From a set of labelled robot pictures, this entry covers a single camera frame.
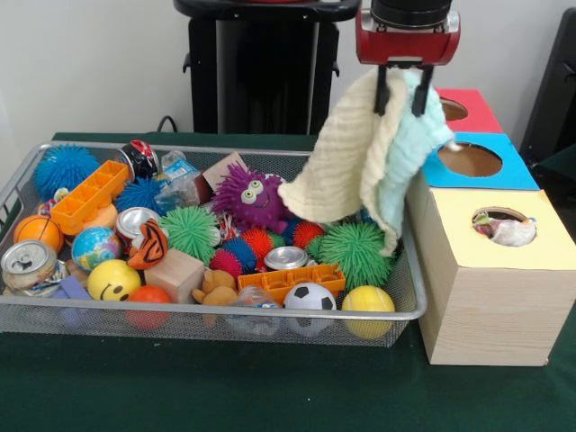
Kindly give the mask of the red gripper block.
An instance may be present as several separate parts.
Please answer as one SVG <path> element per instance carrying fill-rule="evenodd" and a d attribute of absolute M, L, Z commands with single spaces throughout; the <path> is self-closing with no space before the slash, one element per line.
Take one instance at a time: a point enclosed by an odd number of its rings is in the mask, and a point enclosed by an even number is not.
<path fill-rule="evenodd" d="M 368 9 L 355 18 L 356 55 L 362 64 L 377 68 L 374 113 L 385 113 L 390 98 L 387 67 L 422 66 L 415 88 L 411 112 L 420 117 L 426 110 L 428 90 L 434 67 L 448 64 L 455 55 L 461 35 L 460 14 L 451 10 L 447 17 L 430 29 L 403 30 L 378 23 Z"/>

